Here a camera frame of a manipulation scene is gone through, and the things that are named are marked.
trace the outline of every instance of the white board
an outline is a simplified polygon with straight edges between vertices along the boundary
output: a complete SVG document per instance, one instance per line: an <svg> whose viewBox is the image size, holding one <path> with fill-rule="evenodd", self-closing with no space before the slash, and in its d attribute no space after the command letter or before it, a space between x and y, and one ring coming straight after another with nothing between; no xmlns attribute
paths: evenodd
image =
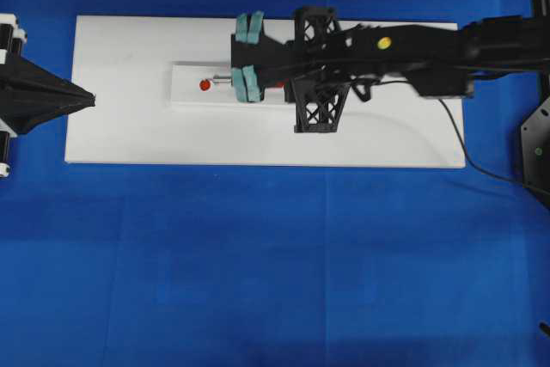
<svg viewBox="0 0 550 367"><path fill-rule="evenodd" d="M343 28L355 24L342 22ZM456 28L450 23L431 26ZM266 20L265 29L278 40L293 37L292 21ZM283 104L277 90L267 91L266 104L232 102L228 87L207 92L219 92L214 101L201 102L205 95L189 101L205 71L229 68L234 31L234 19L78 16L72 81L96 95L96 107L70 116L65 160L464 166L441 105L419 98L404 84L377 87L367 104L350 93L334 134L293 133L294 108ZM448 104L462 129L461 101Z"/></svg>

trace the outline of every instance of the red ball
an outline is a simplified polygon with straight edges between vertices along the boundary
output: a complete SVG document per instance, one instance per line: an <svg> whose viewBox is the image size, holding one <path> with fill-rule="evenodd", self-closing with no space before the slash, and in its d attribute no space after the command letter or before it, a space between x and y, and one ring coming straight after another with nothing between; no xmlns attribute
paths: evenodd
<svg viewBox="0 0 550 367"><path fill-rule="evenodd" d="M199 83L200 90L208 90L210 89L210 81L208 79L203 79Z"/></svg>

